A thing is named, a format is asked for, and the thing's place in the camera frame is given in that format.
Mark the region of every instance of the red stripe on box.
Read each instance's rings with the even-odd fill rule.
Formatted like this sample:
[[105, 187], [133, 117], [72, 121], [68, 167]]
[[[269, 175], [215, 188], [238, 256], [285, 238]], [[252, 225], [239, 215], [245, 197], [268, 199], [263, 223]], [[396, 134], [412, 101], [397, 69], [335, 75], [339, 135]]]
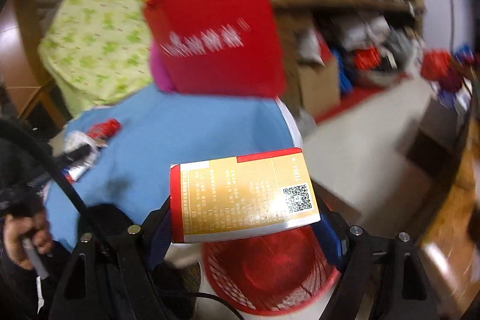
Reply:
[[253, 153], [252, 155], [237, 156], [237, 163], [251, 162], [253, 160], [276, 158], [278, 156], [293, 155], [294, 153], [302, 153], [301, 148], [288, 148], [286, 150]]
[[183, 243], [182, 219], [182, 178], [180, 165], [175, 164], [170, 168], [170, 210], [172, 212], [172, 233], [174, 243]]

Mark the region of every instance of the black sleeve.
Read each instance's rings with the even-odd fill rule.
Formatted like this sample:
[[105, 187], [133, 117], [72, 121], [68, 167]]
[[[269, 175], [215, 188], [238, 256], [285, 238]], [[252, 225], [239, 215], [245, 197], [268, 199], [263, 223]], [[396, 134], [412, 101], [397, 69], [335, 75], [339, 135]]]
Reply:
[[[48, 312], [50, 308], [57, 287], [56, 283], [61, 278], [69, 257], [70, 253], [57, 242], [55, 242], [51, 257], [41, 256], [47, 270], [54, 276], [54, 278], [47, 278], [42, 281], [42, 296], [45, 302], [44, 313]], [[13, 263], [7, 256], [1, 241], [0, 273], [17, 307], [22, 308], [24, 315], [28, 318], [35, 318], [38, 309], [37, 273], [35, 270], [24, 270]]]

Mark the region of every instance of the gray handle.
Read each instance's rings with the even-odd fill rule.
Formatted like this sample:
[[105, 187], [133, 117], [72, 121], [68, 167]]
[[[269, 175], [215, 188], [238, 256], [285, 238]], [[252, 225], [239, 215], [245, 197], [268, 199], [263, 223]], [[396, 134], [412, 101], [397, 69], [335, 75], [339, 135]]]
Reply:
[[29, 238], [23, 238], [22, 247], [33, 267], [35, 267], [37, 275], [40, 277], [40, 279], [48, 278], [50, 274], [43, 265], [43, 262], [40, 259], [40, 255], [38, 254], [37, 249], [33, 245], [32, 240], [30, 240]]

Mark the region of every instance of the blue tablecloth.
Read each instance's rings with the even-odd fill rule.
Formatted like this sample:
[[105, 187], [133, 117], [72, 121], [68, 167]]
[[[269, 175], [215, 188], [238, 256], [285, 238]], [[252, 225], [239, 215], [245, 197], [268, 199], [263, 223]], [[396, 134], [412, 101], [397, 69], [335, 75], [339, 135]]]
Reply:
[[[84, 112], [66, 133], [109, 118], [121, 131], [74, 187], [87, 206], [112, 203], [138, 224], [169, 196], [170, 165], [293, 146], [274, 100], [167, 94], [154, 85], [115, 107]], [[46, 209], [54, 239], [72, 250], [78, 212], [56, 184]]]

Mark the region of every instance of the red basket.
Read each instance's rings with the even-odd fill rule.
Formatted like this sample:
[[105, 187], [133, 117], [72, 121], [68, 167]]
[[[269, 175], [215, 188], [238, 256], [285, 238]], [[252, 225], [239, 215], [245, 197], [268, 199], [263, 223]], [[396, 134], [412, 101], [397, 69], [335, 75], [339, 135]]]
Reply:
[[205, 243], [202, 258], [214, 292], [237, 310], [260, 316], [299, 310], [338, 277], [309, 226]]

